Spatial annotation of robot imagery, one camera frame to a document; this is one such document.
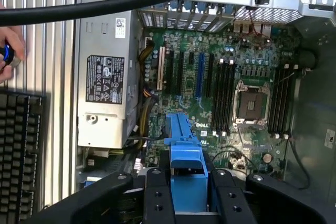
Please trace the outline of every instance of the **circuit board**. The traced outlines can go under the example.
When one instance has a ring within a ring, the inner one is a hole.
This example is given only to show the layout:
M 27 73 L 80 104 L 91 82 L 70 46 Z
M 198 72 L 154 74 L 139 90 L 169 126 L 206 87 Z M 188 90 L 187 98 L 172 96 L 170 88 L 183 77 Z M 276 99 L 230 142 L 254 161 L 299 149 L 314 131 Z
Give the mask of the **circuit board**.
M 234 26 L 227 26 L 219 34 L 146 30 L 146 40 L 153 40 L 155 49 L 146 61 L 145 82 L 158 97 L 150 114 L 150 136 L 160 135 L 167 113 L 185 112 L 210 157 L 230 145 L 248 156 L 259 170 L 269 166 L 279 170 L 287 143 L 279 135 L 269 133 L 267 118 L 278 114 L 280 117 L 283 110 L 269 111 L 277 105 L 272 97 L 278 95 L 274 86 L 280 86 L 278 82 L 282 81 L 280 74 L 276 76 L 276 69 L 295 63 L 301 38 L 294 28 L 285 26 L 272 27 L 269 36 L 259 35 L 244 33 Z M 281 85 L 282 92 L 288 88 Z M 286 102 L 280 103 L 290 112 Z M 249 106 L 258 108 L 250 111 Z M 243 122 L 242 115 L 257 121 Z M 146 164 L 157 165 L 160 151 L 165 148 L 163 141 L 148 142 Z M 267 165 L 263 160 L 265 153 L 271 157 Z M 232 153 L 218 156 L 214 164 L 247 169 L 244 158 Z

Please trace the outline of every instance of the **blue bracket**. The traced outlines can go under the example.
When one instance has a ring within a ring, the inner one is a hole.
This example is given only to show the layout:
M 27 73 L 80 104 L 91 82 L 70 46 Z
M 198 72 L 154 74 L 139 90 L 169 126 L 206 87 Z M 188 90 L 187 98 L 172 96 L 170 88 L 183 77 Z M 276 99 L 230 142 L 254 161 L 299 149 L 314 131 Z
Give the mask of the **blue bracket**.
M 175 211 L 204 212 L 207 204 L 208 172 L 201 143 L 191 130 L 188 117 L 183 113 L 166 116 L 170 146 L 171 192 Z

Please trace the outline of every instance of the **blue pcie slot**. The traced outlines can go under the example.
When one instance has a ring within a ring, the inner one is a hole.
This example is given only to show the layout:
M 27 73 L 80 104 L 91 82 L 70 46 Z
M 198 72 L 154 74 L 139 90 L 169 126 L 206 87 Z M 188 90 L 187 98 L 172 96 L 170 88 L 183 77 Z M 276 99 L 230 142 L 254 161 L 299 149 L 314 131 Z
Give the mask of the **blue pcie slot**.
M 202 97 L 202 83 L 203 83 L 203 75 L 205 69 L 205 56 L 204 53 L 199 53 L 198 58 L 198 71 L 197 71 L 197 83 L 196 83 L 196 92 L 195 96 L 197 99 Z

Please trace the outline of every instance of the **power supply label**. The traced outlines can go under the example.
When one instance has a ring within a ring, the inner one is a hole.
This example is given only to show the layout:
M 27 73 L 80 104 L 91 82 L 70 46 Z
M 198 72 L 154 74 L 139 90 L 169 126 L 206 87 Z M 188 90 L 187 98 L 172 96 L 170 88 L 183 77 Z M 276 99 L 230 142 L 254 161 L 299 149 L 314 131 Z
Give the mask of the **power supply label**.
M 122 57 L 97 55 L 88 57 L 87 102 L 122 104 L 124 61 Z

